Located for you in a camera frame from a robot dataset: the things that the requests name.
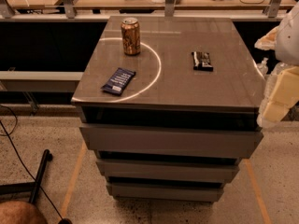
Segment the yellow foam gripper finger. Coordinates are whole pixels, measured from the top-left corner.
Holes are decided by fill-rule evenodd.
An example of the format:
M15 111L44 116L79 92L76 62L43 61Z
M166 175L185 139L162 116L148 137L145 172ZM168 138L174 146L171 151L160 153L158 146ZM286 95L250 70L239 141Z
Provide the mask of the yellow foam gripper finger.
M266 81L257 123L271 128L299 102L299 67L276 67Z

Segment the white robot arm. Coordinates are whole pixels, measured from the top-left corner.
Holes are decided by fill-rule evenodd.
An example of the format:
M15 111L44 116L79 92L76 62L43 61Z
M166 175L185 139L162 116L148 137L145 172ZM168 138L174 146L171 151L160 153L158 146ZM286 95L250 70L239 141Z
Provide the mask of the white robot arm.
M279 60L266 80L257 118L258 125L266 129L282 121L299 102L299 2L254 47L272 49Z

